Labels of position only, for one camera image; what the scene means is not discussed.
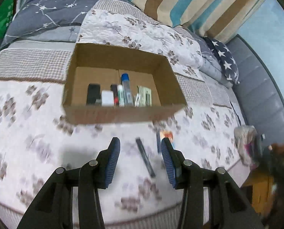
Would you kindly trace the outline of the star pattern dark pillow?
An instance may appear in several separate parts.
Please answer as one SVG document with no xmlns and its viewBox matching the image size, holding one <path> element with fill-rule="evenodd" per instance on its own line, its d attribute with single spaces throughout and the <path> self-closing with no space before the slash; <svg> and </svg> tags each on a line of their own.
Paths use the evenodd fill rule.
<svg viewBox="0 0 284 229">
<path fill-rule="evenodd" d="M 226 79 L 235 85 L 239 84 L 239 69 L 228 47 L 217 39 L 209 37 L 203 39 L 216 57 Z"/>
</svg>

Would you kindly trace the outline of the green white packet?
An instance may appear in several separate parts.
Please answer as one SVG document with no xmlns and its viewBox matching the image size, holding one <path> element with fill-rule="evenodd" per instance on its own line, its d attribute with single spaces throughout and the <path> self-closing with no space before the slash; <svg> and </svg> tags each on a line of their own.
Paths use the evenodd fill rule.
<svg viewBox="0 0 284 229">
<path fill-rule="evenodd" d="M 152 106 L 152 90 L 144 86 L 137 86 L 134 105 L 136 107 Z"/>
</svg>

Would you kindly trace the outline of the blue capped glue stick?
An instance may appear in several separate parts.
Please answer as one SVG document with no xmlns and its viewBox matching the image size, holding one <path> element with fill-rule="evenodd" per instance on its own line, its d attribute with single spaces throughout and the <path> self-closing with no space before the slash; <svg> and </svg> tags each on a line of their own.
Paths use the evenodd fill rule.
<svg viewBox="0 0 284 229">
<path fill-rule="evenodd" d="M 121 75 L 121 83 L 124 91 L 124 100 L 126 106 L 133 106 L 133 97 L 130 89 L 130 79 L 127 73 Z"/>
</svg>

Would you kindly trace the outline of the grey padded headboard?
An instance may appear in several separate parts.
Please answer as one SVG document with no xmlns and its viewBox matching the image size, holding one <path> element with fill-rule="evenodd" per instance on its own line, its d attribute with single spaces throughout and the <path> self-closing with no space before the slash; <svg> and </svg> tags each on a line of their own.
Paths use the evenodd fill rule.
<svg viewBox="0 0 284 229">
<path fill-rule="evenodd" d="M 264 145 L 284 143 L 284 98 L 272 74 L 252 47 L 236 35 L 227 43 L 239 70 L 233 87 L 247 125 L 265 135 Z"/>
</svg>

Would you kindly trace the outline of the white small box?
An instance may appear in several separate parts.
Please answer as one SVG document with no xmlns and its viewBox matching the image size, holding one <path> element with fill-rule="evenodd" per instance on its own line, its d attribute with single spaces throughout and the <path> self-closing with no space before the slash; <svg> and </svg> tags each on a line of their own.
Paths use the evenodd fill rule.
<svg viewBox="0 0 284 229">
<path fill-rule="evenodd" d="M 114 106 L 114 94 L 111 90 L 101 91 L 101 106 Z"/>
</svg>

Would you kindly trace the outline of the black pen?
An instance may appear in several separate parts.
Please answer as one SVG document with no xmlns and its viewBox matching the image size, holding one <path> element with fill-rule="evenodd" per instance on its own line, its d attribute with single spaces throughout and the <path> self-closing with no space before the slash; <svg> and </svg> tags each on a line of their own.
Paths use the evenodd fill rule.
<svg viewBox="0 0 284 229">
<path fill-rule="evenodd" d="M 150 160 L 149 160 L 149 158 L 148 158 L 148 156 L 146 154 L 146 151 L 145 151 L 145 148 L 143 146 L 143 143 L 142 143 L 141 139 L 140 138 L 136 138 L 136 143 L 137 143 L 137 147 L 138 147 L 139 152 L 140 152 L 140 154 L 142 156 L 142 159 L 143 159 L 143 161 L 144 161 L 144 163 L 146 165 L 146 169 L 148 170 L 148 173 L 149 173 L 150 177 L 155 178 L 154 170 L 153 170 L 153 168 L 151 166 Z"/>
</svg>

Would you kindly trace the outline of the green shopping bag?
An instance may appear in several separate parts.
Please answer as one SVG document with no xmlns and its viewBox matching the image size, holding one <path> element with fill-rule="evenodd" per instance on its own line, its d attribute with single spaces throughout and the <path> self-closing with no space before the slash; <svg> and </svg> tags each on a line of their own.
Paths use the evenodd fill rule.
<svg viewBox="0 0 284 229">
<path fill-rule="evenodd" d="M 14 15 L 14 0 L 4 0 L 0 5 L 0 43 Z"/>
</svg>

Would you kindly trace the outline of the grey constellation duvet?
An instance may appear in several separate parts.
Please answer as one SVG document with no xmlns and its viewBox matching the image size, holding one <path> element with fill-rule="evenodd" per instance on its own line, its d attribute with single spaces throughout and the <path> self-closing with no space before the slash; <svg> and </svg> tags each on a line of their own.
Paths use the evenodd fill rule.
<svg viewBox="0 0 284 229">
<path fill-rule="evenodd" d="M 7 28 L 0 49 L 24 36 L 29 37 L 59 27 L 79 26 L 97 1 L 99 0 L 24 0 Z"/>
</svg>

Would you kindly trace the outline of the floral quilted bedspread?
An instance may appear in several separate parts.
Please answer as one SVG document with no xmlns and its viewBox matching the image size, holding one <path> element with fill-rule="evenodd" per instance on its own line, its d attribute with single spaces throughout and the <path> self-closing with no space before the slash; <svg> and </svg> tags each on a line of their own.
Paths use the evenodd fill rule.
<svg viewBox="0 0 284 229">
<path fill-rule="evenodd" d="M 51 174 L 82 167 L 120 140 L 111 184 L 99 191 L 107 228 L 176 228 L 182 191 L 168 181 L 156 132 L 201 168 L 249 175 L 235 146 L 238 119 L 224 86 L 200 73 L 199 43 L 132 5 L 99 0 L 76 42 L 13 43 L 0 52 L 0 219 L 16 228 Z M 89 84 L 110 90 L 127 73 L 133 106 L 87 105 Z M 152 106 L 134 105 L 137 86 Z M 155 173 L 137 147 L 140 138 Z"/>
</svg>

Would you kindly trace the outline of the right striped curtain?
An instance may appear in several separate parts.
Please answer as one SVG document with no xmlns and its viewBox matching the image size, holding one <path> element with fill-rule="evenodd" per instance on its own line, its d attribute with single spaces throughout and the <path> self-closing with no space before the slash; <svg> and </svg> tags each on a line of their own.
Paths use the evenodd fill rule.
<svg viewBox="0 0 284 229">
<path fill-rule="evenodd" d="M 129 0 L 162 24 L 226 43 L 265 0 Z"/>
</svg>

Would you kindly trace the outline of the black orange lighter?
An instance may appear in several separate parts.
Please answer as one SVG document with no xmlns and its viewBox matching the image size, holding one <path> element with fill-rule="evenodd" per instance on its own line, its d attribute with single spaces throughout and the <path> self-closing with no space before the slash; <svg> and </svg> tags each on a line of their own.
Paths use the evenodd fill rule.
<svg viewBox="0 0 284 229">
<path fill-rule="evenodd" d="M 110 90 L 113 92 L 114 105 L 115 105 L 115 106 L 118 106 L 118 105 L 119 105 L 118 85 L 116 85 L 116 84 L 111 84 Z"/>
</svg>

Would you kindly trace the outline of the black rectangular device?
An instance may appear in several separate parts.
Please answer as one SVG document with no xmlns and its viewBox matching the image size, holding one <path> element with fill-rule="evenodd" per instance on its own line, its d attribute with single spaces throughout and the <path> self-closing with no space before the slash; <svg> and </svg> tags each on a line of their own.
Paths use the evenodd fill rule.
<svg viewBox="0 0 284 229">
<path fill-rule="evenodd" d="M 89 84 L 87 90 L 86 104 L 87 105 L 96 104 L 96 102 L 101 98 L 100 92 L 101 92 L 101 87 L 99 84 Z"/>
</svg>

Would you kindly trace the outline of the crumpled plastic bag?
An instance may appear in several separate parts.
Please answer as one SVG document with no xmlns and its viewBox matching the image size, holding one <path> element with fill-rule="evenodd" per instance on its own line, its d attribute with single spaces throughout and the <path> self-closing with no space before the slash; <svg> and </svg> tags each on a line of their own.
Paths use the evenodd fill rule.
<svg viewBox="0 0 284 229">
<path fill-rule="evenodd" d="M 241 161 L 245 166 L 253 166 L 262 157 L 263 135 L 254 126 L 243 125 L 234 129 L 234 140 Z"/>
</svg>

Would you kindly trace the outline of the small blue tissue pack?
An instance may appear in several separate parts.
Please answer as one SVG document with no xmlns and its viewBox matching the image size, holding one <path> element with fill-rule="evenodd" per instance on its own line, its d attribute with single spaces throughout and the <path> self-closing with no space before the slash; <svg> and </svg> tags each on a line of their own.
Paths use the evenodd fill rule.
<svg viewBox="0 0 284 229">
<path fill-rule="evenodd" d="M 173 138 L 173 133 L 168 130 L 158 130 L 156 132 L 156 142 L 157 142 L 157 152 L 161 153 L 161 141 L 164 138 L 168 138 L 171 145 L 174 147 L 174 138 Z"/>
</svg>

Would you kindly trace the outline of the white tube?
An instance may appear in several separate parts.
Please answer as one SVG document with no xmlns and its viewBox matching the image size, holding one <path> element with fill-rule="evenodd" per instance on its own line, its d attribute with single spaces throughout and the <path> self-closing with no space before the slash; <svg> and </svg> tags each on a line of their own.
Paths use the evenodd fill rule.
<svg viewBox="0 0 284 229">
<path fill-rule="evenodd" d="M 118 92 L 119 106 L 124 107 L 125 106 L 124 91 L 123 91 L 123 86 L 121 84 L 117 85 L 117 92 Z"/>
</svg>

